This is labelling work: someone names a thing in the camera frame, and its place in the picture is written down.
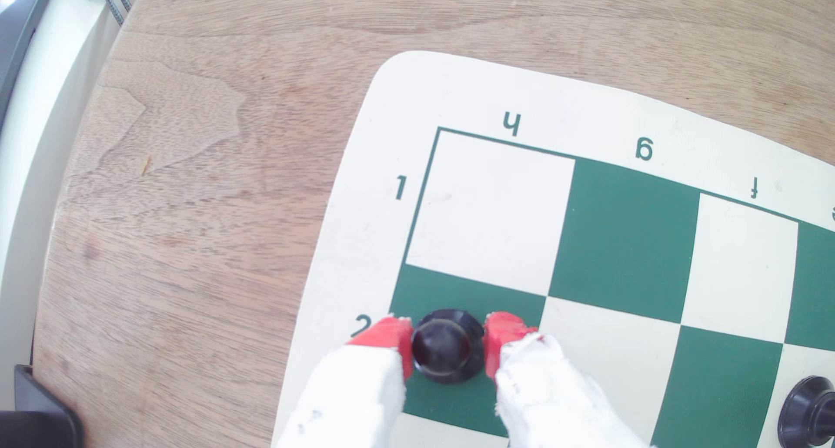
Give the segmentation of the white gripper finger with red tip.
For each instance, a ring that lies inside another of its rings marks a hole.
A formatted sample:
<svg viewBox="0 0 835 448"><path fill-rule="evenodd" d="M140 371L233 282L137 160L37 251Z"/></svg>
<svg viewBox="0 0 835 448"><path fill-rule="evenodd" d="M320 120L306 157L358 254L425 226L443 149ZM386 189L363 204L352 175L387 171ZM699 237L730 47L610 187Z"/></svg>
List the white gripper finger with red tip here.
<svg viewBox="0 0 835 448"><path fill-rule="evenodd" d="M519 316L486 316L484 358L510 447L649 447L558 340Z"/></svg>
<svg viewBox="0 0 835 448"><path fill-rule="evenodd" d="M412 376L412 320L387 315L312 370L278 447L388 447Z"/></svg>

